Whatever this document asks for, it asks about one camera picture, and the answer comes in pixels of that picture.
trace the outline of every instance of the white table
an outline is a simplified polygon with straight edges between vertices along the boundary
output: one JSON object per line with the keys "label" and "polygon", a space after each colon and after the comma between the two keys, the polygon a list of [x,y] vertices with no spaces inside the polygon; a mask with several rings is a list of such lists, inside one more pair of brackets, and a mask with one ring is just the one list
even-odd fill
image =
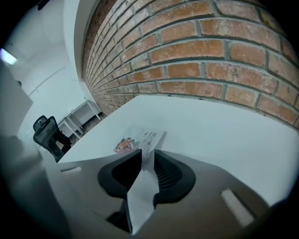
{"label": "white table", "polygon": [[89,131],[59,161],[114,154],[130,125],[167,132],[157,149],[208,162],[230,172],[269,205],[285,198],[297,176],[299,136],[282,123],[223,103],[138,96]]}
{"label": "white table", "polygon": [[68,121],[81,133],[83,134],[82,131],[82,125],[80,125],[80,123],[76,120],[75,117],[73,117],[73,114],[80,109],[81,107],[83,107],[84,105],[88,105],[90,107],[90,109],[93,111],[93,113],[95,114],[95,116],[101,120],[101,118],[98,116],[97,112],[95,111],[95,109],[92,107],[92,105],[90,104],[89,100],[85,100],[82,104],[80,104],[78,107],[72,109],[69,113],[67,113],[57,124],[58,126],[61,126],[62,124],[65,124],[65,126],[67,126],[71,132],[78,138],[81,139],[81,137],[76,133],[75,130],[73,130],[73,128],[69,125]]}

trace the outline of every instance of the brick wall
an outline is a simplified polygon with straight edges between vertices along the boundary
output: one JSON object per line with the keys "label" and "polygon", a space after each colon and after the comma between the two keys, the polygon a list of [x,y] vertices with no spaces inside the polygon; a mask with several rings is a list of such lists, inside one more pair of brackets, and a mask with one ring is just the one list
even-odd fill
{"label": "brick wall", "polygon": [[106,115],[158,94],[224,101],[299,129],[298,59],[257,0],[101,1],[83,79]]}

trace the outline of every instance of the wooden floor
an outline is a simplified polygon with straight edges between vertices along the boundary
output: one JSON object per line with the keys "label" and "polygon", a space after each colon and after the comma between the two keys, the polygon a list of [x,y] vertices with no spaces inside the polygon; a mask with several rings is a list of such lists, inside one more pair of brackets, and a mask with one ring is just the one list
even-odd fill
{"label": "wooden floor", "polygon": [[[95,127],[97,124],[99,124],[106,116],[104,114],[100,115],[101,120],[99,120],[97,117],[95,117],[92,121],[90,121],[87,125],[85,125],[82,129],[83,135],[78,132],[79,136],[82,138],[85,134],[87,134],[88,131],[90,131],[93,127]],[[79,139],[75,135],[70,136],[71,146],[73,147]]]}

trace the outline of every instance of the white tabletop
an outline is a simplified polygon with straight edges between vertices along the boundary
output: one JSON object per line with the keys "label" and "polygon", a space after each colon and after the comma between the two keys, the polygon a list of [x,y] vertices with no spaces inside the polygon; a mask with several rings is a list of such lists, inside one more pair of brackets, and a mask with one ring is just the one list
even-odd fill
{"label": "white tabletop", "polygon": [[158,149],[222,167],[269,205],[288,195],[297,175],[299,136],[295,130],[238,107],[163,96],[129,101],[82,137],[59,163],[114,154],[131,125],[166,131]]}

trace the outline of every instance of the ceiling light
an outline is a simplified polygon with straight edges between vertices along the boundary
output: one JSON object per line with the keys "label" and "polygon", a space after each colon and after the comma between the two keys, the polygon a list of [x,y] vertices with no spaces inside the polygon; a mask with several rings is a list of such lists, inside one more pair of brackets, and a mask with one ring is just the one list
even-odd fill
{"label": "ceiling light", "polygon": [[17,58],[11,55],[9,52],[5,51],[3,48],[0,50],[0,58],[2,61],[7,62],[8,64],[15,64]]}

